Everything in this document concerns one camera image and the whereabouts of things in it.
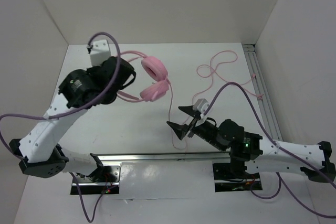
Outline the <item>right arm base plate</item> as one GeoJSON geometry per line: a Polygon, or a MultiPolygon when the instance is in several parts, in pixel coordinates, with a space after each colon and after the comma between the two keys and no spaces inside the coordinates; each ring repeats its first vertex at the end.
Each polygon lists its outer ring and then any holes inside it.
{"type": "Polygon", "coordinates": [[[253,185],[253,190],[263,188],[258,173],[234,175],[228,163],[213,163],[213,175],[216,193],[250,191],[251,185],[253,185]]]}

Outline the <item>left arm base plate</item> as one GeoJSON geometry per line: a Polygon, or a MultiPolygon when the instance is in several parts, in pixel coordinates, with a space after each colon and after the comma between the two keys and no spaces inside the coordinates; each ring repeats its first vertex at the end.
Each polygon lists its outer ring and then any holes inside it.
{"type": "Polygon", "coordinates": [[[117,195],[120,191],[121,162],[107,162],[98,178],[75,173],[82,195],[117,195]]]}

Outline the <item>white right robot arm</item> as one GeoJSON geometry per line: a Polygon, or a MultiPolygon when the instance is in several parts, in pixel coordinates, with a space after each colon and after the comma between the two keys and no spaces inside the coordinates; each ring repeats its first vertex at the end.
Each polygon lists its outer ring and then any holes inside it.
{"type": "Polygon", "coordinates": [[[216,124],[214,119],[207,119],[192,106],[181,106],[179,110],[193,119],[189,124],[167,122],[177,138],[182,140],[196,135],[218,151],[229,152],[227,170],[235,178],[271,172],[305,175],[317,183],[335,180],[329,142],[302,145],[270,140],[266,136],[245,131],[244,127],[231,119],[216,124]]]}

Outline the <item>pink headphones with cable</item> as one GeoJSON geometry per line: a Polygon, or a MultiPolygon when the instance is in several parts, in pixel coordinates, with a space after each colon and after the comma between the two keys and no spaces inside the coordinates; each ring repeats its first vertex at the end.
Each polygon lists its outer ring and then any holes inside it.
{"type": "MultiPolygon", "coordinates": [[[[173,88],[168,79],[168,76],[169,76],[168,70],[166,69],[164,64],[160,60],[158,60],[158,58],[148,56],[145,53],[136,51],[136,50],[126,50],[122,52],[121,55],[134,55],[135,56],[134,58],[128,59],[127,62],[132,62],[137,59],[141,59],[141,65],[143,69],[154,80],[154,82],[149,87],[141,91],[139,97],[135,97],[133,95],[130,95],[122,91],[119,91],[117,93],[117,97],[129,103],[154,102],[164,97],[166,93],[170,91],[171,98],[170,98],[168,116],[171,116],[171,108],[172,108],[172,103],[173,103],[173,88]]],[[[198,95],[208,91],[213,86],[214,75],[217,75],[221,80],[227,83],[228,81],[225,80],[222,76],[220,76],[220,74],[218,74],[217,69],[220,65],[234,63],[237,60],[238,60],[238,54],[236,52],[234,52],[233,50],[223,50],[223,51],[218,52],[214,56],[212,56],[208,64],[202,64],[198,66],[196,68],[197,73],[199,73],[199,70],[201,68],[209,69],[209,74],[207,75],[200,74],[199,76],[204,79],[211,78],[211,83],[207,89],[194,94],[192,98],[195,99],[198,95]],[[213,66],[213,60],[215,59],[215,57],[223,53],[231,53],[235,56],[235,58],[233,60],[220,62],[216,66],[213,66]]]]}

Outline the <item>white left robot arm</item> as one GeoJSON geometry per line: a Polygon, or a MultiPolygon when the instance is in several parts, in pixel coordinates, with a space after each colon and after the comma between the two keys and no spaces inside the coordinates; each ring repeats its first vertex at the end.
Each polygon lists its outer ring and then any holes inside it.
{"type": "Polygon", "coordinates": [[[9,143],[14,154],[21,157],[19,167],[23,174],[50,178],[60,172],[72,172],[93,182],[103,177],[107,170],[96,154],[80,154],[59,145],[61,138],[87,109],[59,119],[53,119],[52,116],[91,102],[108,85],[115,71],[118,74],[112,86],[94,103],[107,105],[115,101],[119,90],[135,80],[136,72],[127,61],[121,60],[120,67],[117,67],[117,58],[110,57],[99,66],[87,70],[77,69],[65,77],[44,119],[26,137],[13,139],[9,143]]]}

